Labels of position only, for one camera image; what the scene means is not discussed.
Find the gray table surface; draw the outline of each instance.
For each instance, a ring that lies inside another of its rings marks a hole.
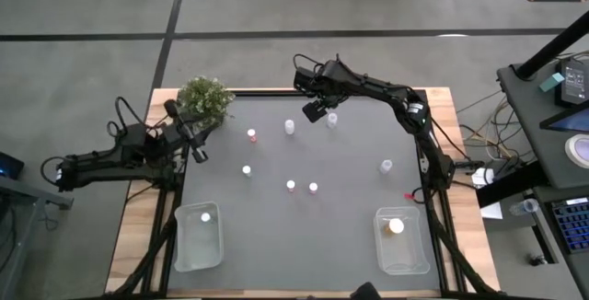
[[[541,130],[539,126],[541,121],[565,110],[554,104],[553,91],[544,93],[538,88],[555,71],[555,64],[549,64],[537,72],[532,82],[517,78],[510,67],[497,72],[507,100],[553,188],[539,193],[542,201],[589,193],[589,171],[576,166],[564,153],[564,143],[575,133]]]
[[[182,204],[219,204],[225,258],[207,270],[172,269],[170,289],[351,291],[367,281],[380,291],[439,289],[425,211],[403,197],[421,186],[413,138],[384,103],[350,98],[335,110],[339,121],[330,130],[325,119],[306,119],[307,102],[237,98],[235,118],[207,141],[210,159],[189,162]],[[284,133],[287,119],[295,122],[294,136]],[[249,128],[257,132],[255,144]],[[384,159],[394,165],[387,175],[378,171]],[[252,168],[250,179],[244,165]],[[289,179],[294,193],[286,190]],[[316,195],[310,182],[318,184]],[[391,276],[378,268],[375,213],[399,206],[420,211],[427,273]]]

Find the computer monitor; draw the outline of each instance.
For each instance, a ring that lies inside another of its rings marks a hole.
[[[540,129],[589,133],[589,101],[542,121]]]

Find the wooden table edge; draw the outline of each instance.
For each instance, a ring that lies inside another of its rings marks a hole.
[[[243,91],[251,91],[251,90],[255,90],[255,91],[294,91],[294,89],[290,88],[290,87],[264,87],[264,88],[252,87],[252,88],[228,88],[228,89],[230,89],[233,92],[243,92]],[[447,94],[450,97],[451,103],[449,103],[449,105],[446,105],[444,107],[452,109],[452,113],[455,116],[455,119],[452,121],[456,121],[456,125],[457,125],[456,110],[454,109],[454,103],[451,99],[451,93],[450,93],[449,87],[414,87],[414,89],[426,91],[426,94],[428,96],[428,100],[430,100],[430,94],[434,94],[436,91],[440,92],[442,94]],[[152,98],[150,100],[150,103],[149,103],[149,111],[147,114],[147,119],[149,120],[150,118],[157,118],[157,119],[161,118],[161,115],[157,115],[157,116],[150,115],[152,113],[152,109],[157,108],[157,107],[162,108],[163,103],[168,98],[170,98],[170,96],[175,96],[177,94],[178,90],[179,90],[178,88],[158,88],[158,89],[155,89],[154,93],[152,95]],[[445,128],[445,125],[443,123],[441,123],[440,125],[443,128]],[[459,140],[459,142],[455,141],[455,144],[462,151],[465,151],[462,140]],[[436,209],[439,209],[439,208],[440,208],[440,205],[438,202],[436,204]],[[124,215],[126,209],[127,209],[127,207],[123,208],[123,215]],[[453,214],[453,220],[455,220],[454,223],[455,223],[455,228],[456,228],[456,218],[455,218],[454,214]],[[121,280],[124,280],[124,278],[126,278],[126,276],[118,276],[116,272],[114,272],[114,275],[113,275],[113,270],[112,270],[112,266],[113,266],[114,260],[115,260],[115,252],[119,246],[119,241],[121,239],[122,229],[123,229],[123,223],[121,221],[119,233],[117,235],[117,243],[115,244],[115,249],[113,251],[113,257],[111,260],[109,278],[107,280],[107,284],[105,287],[106,292],[113,291],[113,288],[116,288],[116,287],[110,287],[111,280],[113,280],[114,283],[119,283]],[[486,241],[487,248],[489,248],[489,241],[486,238],[486,234],[485,234],[485,241]],[[445,263],[445,271],[446,271],[448,281],[451,284],[451,289],[456,289],[456,280],[454,279],[454,269],[452,268],[452,264],[450,263],[451,259],[448,261],[449,253],[447,252],[447,250],[445,250],[445,253],[443,256],[444,256],[444,263]],[[487,283],[490,284],[491,287],[496,287],[498,289],[499,283],[497,281],[496,271],[494,270],[494,264],[492,263],[492,257],[491,257],[491,268],[492,268],[492,271],[487,271],[486,276],[483,276],[483,278],[487,277],[487,278],[485,278]],[[162,272],[161,271],[161,264],[159,265],[159,269],[160,269],[160,271],[156,271],[157,273],[154,273],[154,277],[158,277],[159,274]],[[195,297],[195,296],[196,297],[199,297],[199,296],[206,296],[206,297],[293,297],[293,296],[301,296],[301,295],[307,296],[310,294],[312,294],[313,296],[317,296],[317,297],[348,297],[350,295],[350,293],[351,292],[285,291],[285,290],[177,290],[177,289],[169,289],[167,294],[168,294],[168,296],[176,296],[176,297]],[[384,292],[379,292],[379,293],[385,297],[399,297],[399,296],[435,297],[435,296],[440,295],[440,291],[437,291],[437,290],[384,291]]]

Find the black desk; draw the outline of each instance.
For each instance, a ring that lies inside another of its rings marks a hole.
[[[537,161],[522,167],[514,173],[495,180],[491,185],[477,191],[479,205],[491,203],[532,189],[541,203],[552,234],[555,235],[560,251],[571,270],[584,298],[589,297],[589,252],[568,254],[566,244],[560,237],[557,221],[549,203],[589,196],[589,170],[576,166],[565,154],[564,144],[574,133],[541,130],[539,124],[548,117],[564,110],[554,105],[554,93],[542,92],[538,86],[555,73],[555,64],[546,65],[536,74],[536,80],[526,82],[515,76],[512,67],[497,72],[507,101],[514,108],[527,136]]]

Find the desk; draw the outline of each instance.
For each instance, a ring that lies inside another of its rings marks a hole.
[[[589,171],[577,167],[564,152],[564,143],[574,133],[541,130],[539,127],[541,121],[564,110],[554,104],[553,91],[543,93],[538,88],[555,72],[556,64],[548,64],[535,74],[536,80],[532,82],[517,78],[512,67],[497,72],[507,101],[514,108],[537,161],[495,180],[478,190],[477,194],[480,206],[484,207],[523,190],[533,189],[572,277],[586,298],[589,297],[589,252],[568,254],[567,245],[549,207],[550,202],[589,196]]]
[[[433,116],[438,123],[444,127],[453,141],[460,146],[461,134],[457,126],[456,112],[450,95],[450,91],[445,87],[425,88],[427,98],[432,108]],[[155,123],[165,115],[163,102],[169,98],[175,98],[178,93],[177,89],[157,89],[152,96],[149,112],[147,115],[148,123]],[[443,149],[451,157],[459,159],[460,154],[444,139],[439,133],[438,140]],[[131,184],[129,195],[141,190],[146,186],[143,182],[134,181]],[[481,275],[485,282],[495,289],[499,289],[499,283],[492,263],[491,251],[485,234],[482,218],[480,217],[479,207],[477,205],[476,194],[469,188],[453,186],[448,191],[451,212],[453,215],[454,226],[458,245],[470,261],[475,270]],[[151,235],[153,215],[156,209],[158,198],[157,190],[149,190],[146,193],[133,199],[123,212],[121,220],[121,229],[117,239],[116,248],[113,255],[110,274],[107,282],[106,291],[115,290],[133,271],[144,252],[147,249]],[[159,277],[162,273],[162,249],[156,259],[152,286],[156,287]],[[451,289],[456,289],[456,281],[453,280],[453,269],[449,254],[444,253],[445,270],[449,279]],[[210,291],[191,291],[191,290],[168,290],[168,295],[173,296],[234,296],[234,297],[268,297],[268,296],[300,296],[313,294],[323,297],[343,297],[348,296],[350,291],[359,285],[351,285],[350,290],[342,292],[317,292],[317,291],[276,291],[276,290],[210,290]],[[438,291],[395,291],[384,294],[385,296],[437,296]]]

